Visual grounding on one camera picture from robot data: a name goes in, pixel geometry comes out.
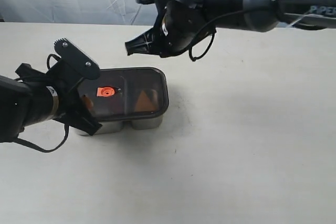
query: black lid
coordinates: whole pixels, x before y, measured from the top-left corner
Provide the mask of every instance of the black lid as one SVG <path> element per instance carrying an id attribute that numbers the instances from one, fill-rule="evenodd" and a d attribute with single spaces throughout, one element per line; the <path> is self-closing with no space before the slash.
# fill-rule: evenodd
<path id="1" fill-rule="evenodd" d="M 165 75 L 155 68 L 102 69 L 78 92 L 91 100 L 90 112 L 100 122 L 155 118 L 169 106 Z"/>

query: clear plastic container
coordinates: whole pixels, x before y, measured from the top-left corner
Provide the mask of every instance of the clear plastic container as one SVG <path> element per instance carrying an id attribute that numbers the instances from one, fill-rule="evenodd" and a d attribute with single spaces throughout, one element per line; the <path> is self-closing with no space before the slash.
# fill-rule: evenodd
<path id="1" fill-rule="evenodd" d="M 156 68 L 102 69 L 99 79 L 85 80 L 78 92 L 103 125 L 96 134 L 121 131 L 125 122 L 135 130 L 159 127 L 169 106 L 165 75 Z"/>

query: white table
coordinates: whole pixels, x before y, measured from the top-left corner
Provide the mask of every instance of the white table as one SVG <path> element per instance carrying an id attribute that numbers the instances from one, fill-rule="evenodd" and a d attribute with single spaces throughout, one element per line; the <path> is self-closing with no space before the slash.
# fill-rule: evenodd
<path id="1" fill-rule="evenodd" d="M 147 29 L 0 24 L 2 75 L 21 62 L 46 71 L 67 37 L 101 68 L 163 70 L 170 95 L 156 130 L 71 131 L 52 154 L 0 145 L 0 223 L 334 224 L 336 31 L 219 30 L 196 63 L 127 57 L 124 42 Z M 21 137 L 51 148 L 63 134 L 50 121 Z"/>

